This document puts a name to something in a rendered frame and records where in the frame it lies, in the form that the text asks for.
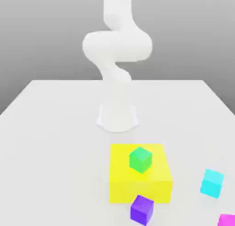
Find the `small purple cube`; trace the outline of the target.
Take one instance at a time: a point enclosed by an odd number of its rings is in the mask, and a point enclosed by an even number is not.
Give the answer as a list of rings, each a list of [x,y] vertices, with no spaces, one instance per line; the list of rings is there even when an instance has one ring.
[[[130,208],[130,218],[144,226],[150,221],[154,208],[154,201],[138,195]]]

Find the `small cyan cube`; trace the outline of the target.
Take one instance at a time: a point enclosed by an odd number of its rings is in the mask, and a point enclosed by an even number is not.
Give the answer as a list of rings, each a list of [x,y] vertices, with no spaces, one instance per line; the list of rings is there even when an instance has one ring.
[[[206,169],[200,192],[213,198],[219,198],[223,180],[224,174],[211,169]]]

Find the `small green cube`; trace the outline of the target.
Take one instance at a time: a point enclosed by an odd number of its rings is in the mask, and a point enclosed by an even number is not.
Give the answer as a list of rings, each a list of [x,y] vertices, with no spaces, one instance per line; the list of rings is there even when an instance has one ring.
[[[152,152],[142,148],[137,147],[129,155],[129,167],[136,170],[139,173],[144,173],[152,165]]]

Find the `large yellow box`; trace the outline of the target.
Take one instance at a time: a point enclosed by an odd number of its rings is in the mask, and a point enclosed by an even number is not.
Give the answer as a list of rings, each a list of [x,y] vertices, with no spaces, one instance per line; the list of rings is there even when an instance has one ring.
[[[138,147],[152,153],[152,165],[143,174],[129,166],[129,155]],[[110,203],[132,203],[137,195],[155,203],[169,203],[172,186],[173,179],[162,144],[111,144]]]

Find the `small magenta cube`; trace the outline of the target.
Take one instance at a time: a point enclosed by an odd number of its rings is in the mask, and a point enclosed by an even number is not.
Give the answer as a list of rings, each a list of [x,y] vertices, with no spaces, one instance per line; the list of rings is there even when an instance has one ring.
[[[235,215],[221,214],[219,216],[218,226],[235,226]]]

